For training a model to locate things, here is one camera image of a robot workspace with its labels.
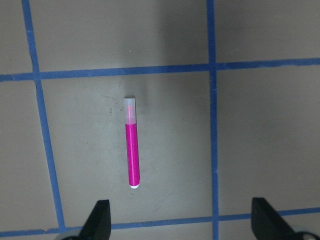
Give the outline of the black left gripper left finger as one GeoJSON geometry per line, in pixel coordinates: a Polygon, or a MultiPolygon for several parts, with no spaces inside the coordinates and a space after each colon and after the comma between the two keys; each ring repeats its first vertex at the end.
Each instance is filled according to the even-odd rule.
{"type": "Polygon", "coordinates": [[[109,200],[98,200],[78,237],[81,240],[108,240],[111,235],[109,200]]]}

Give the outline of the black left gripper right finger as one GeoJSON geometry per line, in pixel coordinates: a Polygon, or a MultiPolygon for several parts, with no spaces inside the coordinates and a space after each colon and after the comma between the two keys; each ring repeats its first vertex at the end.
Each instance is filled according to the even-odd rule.
{"type": "Polygon", "coordinates": [[[263,197],[252,198],[251,230],[257,240],[296,240],[299,236],[263,197]]]}

